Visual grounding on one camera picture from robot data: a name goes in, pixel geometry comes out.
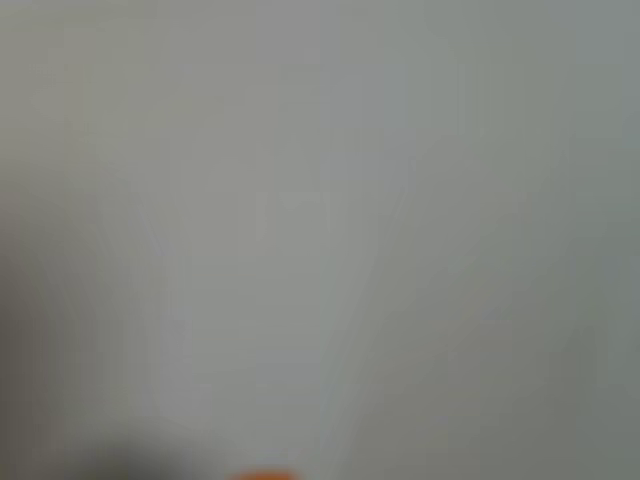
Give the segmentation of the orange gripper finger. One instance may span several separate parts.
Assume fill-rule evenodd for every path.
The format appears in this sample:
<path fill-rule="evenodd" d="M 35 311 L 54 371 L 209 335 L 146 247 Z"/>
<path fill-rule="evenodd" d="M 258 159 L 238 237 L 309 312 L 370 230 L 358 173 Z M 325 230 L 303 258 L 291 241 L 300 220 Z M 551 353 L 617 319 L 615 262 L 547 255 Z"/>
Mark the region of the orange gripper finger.
<path fill-rule="evenodd" d="M 238 471 L 229 477 L 230 480 L 301 480 L 302 477 L 292 469 L 281 467 L 250 468 Z"/>

